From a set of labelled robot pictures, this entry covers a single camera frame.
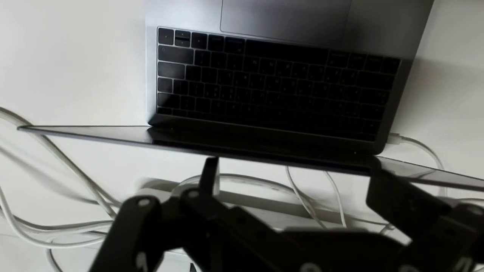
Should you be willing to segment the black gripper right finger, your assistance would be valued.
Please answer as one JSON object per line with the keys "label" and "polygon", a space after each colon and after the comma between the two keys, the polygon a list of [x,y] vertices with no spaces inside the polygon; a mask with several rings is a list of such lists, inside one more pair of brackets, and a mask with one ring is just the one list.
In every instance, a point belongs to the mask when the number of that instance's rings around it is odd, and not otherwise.
{"label": "black gripper right finger", "polygon": [[484,263],[484,208],[450,205],[387,171],[370,175],[365,204],[409,243],[394,272],[473,272]]}

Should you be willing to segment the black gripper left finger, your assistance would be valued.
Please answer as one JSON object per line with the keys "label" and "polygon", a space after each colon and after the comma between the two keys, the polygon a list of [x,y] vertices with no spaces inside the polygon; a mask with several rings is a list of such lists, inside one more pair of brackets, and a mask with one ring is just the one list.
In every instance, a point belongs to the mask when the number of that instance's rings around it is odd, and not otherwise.
{"label": "black gripper left finger", "polygon": [[164,202],[148,195],[126,199],[89,272],[154,272],[170,249],[182,249],[202,272],[281,272],[264,246],[275,233],[214,198],[217,165],[208,157],[199,181]]}

